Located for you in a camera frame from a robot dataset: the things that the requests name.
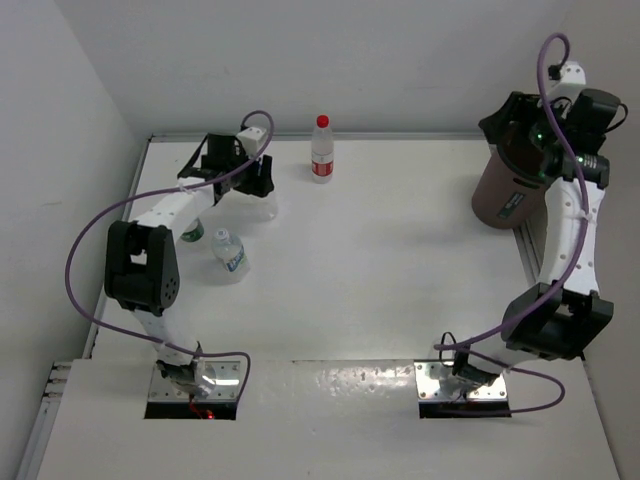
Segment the blue cap clear bottle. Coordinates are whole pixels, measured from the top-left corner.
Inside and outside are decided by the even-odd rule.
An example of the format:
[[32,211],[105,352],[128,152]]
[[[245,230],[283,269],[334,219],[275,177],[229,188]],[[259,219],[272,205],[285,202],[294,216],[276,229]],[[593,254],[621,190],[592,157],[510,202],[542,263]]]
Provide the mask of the blue cap clear bottle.
[[248,212],[254,221],[268,222],[278,215],[277,192],[272,191],[265,197],[252,196],[248,200]]

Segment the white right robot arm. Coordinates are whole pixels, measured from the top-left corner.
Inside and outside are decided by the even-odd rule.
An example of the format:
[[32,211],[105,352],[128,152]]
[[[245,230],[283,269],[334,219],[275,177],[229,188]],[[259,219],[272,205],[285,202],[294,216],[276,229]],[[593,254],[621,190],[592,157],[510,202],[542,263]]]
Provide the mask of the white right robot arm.
[[500,331],[467,340],[455,353],[450,377],[458,385],[490,385],[532,359],[572,360],[611,321],[614,305],[601,297],[594,266],[597,216],[610,177],[610,162],[598,150],[625,108],[617,96],[585,88],[567,107],[553,107],[552,119],[532,125],[546,186],[542,266],[536,284],[507,307]]

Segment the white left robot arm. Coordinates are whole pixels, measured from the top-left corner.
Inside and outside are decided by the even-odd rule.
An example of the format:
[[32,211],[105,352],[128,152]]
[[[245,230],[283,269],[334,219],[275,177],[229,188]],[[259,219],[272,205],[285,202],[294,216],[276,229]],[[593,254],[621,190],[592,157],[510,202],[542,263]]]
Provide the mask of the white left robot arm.
[[268,140],[262,127],[207,135],[179,171],[175,192],[108,230],[105,292],[156,339],[162,377],[191,397],[204,397],[214,383],[205,373],[200,343],[175,305],[180,289],[176,244],[226,193],[265,198],[273,191],[272,159],[264,152]]

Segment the brown bin black rim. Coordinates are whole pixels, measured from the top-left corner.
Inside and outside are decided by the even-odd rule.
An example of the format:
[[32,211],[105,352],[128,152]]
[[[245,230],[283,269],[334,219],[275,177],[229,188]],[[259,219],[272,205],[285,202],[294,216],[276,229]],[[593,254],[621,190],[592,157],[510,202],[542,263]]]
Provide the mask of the brown bin black rim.
[[515,229],[544,204],[547,185],[541,174],[542,152],[509,125],[497,143],[471,199],[476,217],[496,229]]

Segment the red cap labelled bottle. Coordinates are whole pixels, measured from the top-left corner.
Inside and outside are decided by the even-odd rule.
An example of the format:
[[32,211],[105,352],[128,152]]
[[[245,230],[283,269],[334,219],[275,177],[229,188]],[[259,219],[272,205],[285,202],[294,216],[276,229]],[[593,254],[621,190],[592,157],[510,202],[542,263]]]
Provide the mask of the red cap labelled bottle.
[[334,171],[334,138],[328,115],[319,115],[311,137],[311,171],[316,183],[327,183]]

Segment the blue label clear bottle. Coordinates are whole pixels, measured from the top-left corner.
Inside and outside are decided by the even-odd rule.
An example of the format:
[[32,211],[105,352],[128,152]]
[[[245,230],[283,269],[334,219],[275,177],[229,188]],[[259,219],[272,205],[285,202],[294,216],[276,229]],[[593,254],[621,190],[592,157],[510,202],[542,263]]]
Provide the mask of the blue label clear bottle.
[[212,252],[216,262],[212,278],[216,284],[231,285],[246,277],[250,264],[239,236],[226,228],[217,229],[213,234]]

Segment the green label clear bottle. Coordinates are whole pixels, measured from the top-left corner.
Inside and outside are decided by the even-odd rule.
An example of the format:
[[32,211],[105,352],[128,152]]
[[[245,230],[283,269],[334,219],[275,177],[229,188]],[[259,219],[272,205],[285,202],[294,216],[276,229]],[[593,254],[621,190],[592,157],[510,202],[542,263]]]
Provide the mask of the green label clear bottle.
[[204,236],[204,227],[199,218],[194,220],[186,230],[181,234],[180,239],[183,242],[195,243]]

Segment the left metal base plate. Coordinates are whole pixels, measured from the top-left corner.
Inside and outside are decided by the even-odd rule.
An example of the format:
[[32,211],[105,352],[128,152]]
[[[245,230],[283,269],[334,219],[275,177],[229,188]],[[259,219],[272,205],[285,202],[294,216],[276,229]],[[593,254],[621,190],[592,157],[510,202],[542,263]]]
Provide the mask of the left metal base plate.
[[148,401],[157,404],[235,403],[242,383],[239,361],[201,360],[190,366],[158,361],[148,390]]

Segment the metal base plate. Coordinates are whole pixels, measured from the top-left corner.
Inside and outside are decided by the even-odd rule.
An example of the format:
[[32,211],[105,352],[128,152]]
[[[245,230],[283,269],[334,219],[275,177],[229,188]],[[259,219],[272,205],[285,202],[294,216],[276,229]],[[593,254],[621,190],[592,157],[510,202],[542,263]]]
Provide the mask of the metal base plate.
[[157,404],[235,403],[242,383],[239,361],[201,360],[190,366],[158,361],[148,390],[148,401]]
[[451,360],[416,360],[414,373],[420,405],[445,403],[481,404],[507,402],[504,377],[500,375],[489,385],[475,385],[452,373]]

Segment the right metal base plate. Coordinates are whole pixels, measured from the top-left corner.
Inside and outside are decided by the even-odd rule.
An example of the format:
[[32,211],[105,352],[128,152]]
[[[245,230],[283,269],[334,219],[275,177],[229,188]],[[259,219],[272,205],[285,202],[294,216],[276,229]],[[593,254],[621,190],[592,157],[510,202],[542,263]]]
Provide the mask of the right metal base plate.
[[500,375],[489,385],[475,385],[452,373],[451,360],[416,360],[414,373],[420,405],[445,403],[481,404],[507,402],[504,377]]

